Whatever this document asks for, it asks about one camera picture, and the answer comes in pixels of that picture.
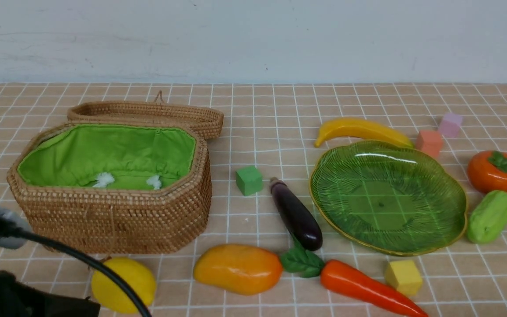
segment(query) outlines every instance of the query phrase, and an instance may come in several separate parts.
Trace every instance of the basket lid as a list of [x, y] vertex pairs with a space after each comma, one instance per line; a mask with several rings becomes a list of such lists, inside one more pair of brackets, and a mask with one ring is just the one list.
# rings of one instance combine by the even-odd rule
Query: basket lid
[[160, 91], [153, 102], [108, 100], [86, 102], [68, 109], [69, 121], [160, 123], [183, 126], [203, 139], [216, 139], [222, 132], [224, 114], [205, 107], [184, 106], [163, 102]]

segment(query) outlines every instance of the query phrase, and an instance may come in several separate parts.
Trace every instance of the green fabric lining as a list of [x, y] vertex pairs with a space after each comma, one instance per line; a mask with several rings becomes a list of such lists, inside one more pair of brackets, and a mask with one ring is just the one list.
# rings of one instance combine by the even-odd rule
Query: green fabric lining
[[178, 128], [82, 124], [48, 139], [18, 166], [35, 186], [92, 187], [109, 172], [110, 189], [153, 190], [148, 178], [159, 175], [162, 188], [191, 170], [196, 140]]

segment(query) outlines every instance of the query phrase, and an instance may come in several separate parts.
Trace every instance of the toy cucumber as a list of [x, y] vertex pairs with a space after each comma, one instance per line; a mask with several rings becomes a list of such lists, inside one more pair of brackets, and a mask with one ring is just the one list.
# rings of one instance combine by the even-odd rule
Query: toy cucumber
[[469, 218], [467, 237], [473, 243], [490, 243], [507, 225], [507, 192], [491, 191]]

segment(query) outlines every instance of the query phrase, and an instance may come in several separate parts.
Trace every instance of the toy lemon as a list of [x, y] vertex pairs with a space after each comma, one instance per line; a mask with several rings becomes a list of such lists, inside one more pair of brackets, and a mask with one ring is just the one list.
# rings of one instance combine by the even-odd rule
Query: toy lemon
[[[103, 264], [124, 279], [145, 305], [153, 303], [156, 283], [153, 273], [147, 267], [130, 258], [112, 258]], [[117, 313], [137, 313], [129, 297], [101, 272], [95, 271], [93, 274], [91, 291], [103, 307]]]

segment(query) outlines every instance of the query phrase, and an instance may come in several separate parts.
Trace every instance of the orange cube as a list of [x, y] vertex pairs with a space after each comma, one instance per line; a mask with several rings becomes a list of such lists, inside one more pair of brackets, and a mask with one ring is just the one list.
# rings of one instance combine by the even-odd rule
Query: orange cube
[[416, 148], [427, 155], [437, 158], [441, 148], [443, 147], [443, 139], [441, 133], [437, 131], [421, 130], [416, 140]]

